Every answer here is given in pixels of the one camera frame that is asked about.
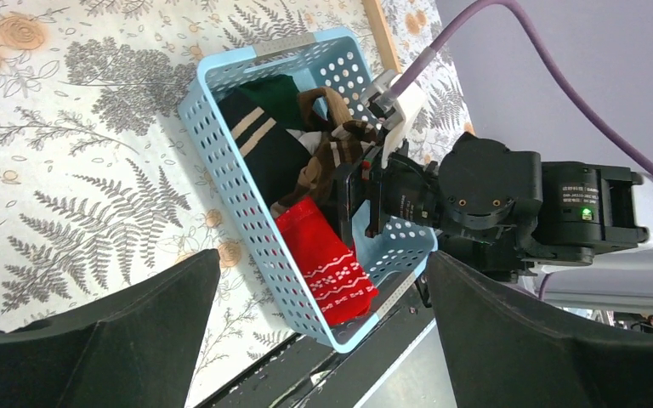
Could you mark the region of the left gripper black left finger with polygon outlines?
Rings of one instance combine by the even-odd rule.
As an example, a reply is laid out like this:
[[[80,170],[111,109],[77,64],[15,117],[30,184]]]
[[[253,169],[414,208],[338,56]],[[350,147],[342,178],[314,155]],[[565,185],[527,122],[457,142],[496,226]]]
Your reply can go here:
[[[220,277],[208,249],[119,292],[0,331],[0,407],[182,407]]]

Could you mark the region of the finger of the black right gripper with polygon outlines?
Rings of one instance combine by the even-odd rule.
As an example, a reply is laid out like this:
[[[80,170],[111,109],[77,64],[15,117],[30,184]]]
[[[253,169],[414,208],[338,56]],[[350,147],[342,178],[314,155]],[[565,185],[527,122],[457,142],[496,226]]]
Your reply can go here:
[[[339,164],[334,171],[336,231],[363,265],[386,225],[382,158],[381,151],[367,151],[352,163]]]

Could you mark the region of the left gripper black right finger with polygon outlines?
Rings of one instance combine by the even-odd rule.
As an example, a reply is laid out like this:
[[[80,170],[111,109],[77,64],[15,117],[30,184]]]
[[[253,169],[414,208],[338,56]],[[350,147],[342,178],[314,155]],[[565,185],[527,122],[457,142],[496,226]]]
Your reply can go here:
[[[432,252],[425,274],[460,407],[653,407],[653,334],[555,308]]]

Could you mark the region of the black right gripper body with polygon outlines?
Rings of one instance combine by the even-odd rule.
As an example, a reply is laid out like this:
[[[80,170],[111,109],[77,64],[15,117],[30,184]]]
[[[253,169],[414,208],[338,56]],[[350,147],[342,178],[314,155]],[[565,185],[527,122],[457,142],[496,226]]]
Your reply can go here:
[[[440,231],[440,250],[468,265],[541,259],[533,234],[542,204],[539,153],[470,133],[441,162],[390,154],[382,178],[382,210]]]

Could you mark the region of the brown striped sock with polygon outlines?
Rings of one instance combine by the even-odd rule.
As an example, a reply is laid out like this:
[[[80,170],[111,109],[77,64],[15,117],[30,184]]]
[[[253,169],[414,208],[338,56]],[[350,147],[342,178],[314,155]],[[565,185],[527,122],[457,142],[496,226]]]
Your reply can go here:
[[[270,214],[278,218],[304,198],[321,206],[332,195],[332,178],[341,164],[357,162],[375,145],[377,129],[369,122],[349,120],[331,132],[321,133],[321,142],[307,165],[299,171],[294,190],[270,206]]]

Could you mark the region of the tan brown sock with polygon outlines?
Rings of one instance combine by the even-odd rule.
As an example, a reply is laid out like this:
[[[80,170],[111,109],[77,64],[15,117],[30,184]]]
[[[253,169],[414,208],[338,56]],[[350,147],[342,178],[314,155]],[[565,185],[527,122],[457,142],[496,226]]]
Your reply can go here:
[[[299,113],[308,131],[331,132],[353,119],[343,96],[329,87],[298,93]]]

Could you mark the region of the black sock with beige stripes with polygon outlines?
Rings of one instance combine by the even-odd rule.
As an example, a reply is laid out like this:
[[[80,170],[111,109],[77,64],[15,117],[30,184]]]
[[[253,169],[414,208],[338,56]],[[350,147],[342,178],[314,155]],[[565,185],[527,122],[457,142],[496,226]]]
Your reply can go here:
[[[242,91],[229,93],[218,107],[265,204],[293,192],[312,154]]]

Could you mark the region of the red patterned sock pair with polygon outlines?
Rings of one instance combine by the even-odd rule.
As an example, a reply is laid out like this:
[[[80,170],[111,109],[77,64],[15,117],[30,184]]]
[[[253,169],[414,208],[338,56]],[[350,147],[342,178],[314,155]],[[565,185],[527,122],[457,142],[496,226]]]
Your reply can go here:
[[[276,225],[329,326],[367,314],[378,289],[310,197],[279,216]]]

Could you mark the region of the dark green sock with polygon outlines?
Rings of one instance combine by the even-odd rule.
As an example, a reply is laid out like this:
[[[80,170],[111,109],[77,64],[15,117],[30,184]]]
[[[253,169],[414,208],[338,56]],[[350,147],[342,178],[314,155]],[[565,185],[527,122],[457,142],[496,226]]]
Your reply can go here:
[[[307,128],[298,104],[299,90],[291,76],[261,78],[246,82],[238,89],[284,128]]]

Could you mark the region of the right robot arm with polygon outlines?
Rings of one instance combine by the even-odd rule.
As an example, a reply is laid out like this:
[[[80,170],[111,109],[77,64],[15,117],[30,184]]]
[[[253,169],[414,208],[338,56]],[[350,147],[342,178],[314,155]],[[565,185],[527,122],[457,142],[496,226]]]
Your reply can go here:
[[[406,148],[369,147],[332,177],[342,241],[369,203],[366,236],[416,224],[441,233],[439,248],[495,281],[531,267],[586,267],[599,255],[653,239],[645,176],[579,161],[543,161],[493,139],[463,134],[441,162],[420,165]]]

